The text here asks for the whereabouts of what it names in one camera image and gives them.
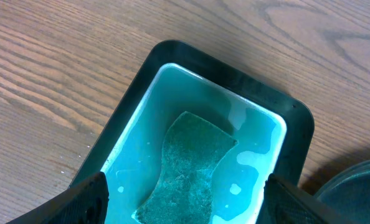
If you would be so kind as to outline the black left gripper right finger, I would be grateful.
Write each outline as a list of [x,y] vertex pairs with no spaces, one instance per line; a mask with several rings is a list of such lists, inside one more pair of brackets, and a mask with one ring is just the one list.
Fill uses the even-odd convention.
[[257,224],[355,224],[288,180],[270,174]]

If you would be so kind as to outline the green yellow scrub sponge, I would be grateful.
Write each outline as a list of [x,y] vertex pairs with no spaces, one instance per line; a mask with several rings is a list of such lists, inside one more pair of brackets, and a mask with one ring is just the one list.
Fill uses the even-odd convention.
[[164,137],[161,173],[151,195],[137,208],[139,223],[209,223],[212,214],[212,176],[237,145],[217,126],[183,112]]

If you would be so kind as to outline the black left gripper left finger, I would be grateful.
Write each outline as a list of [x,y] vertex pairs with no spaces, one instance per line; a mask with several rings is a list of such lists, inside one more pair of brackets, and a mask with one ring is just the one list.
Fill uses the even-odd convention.
[[104,224],[108,197],[105,174],[97,172],[7,224]]

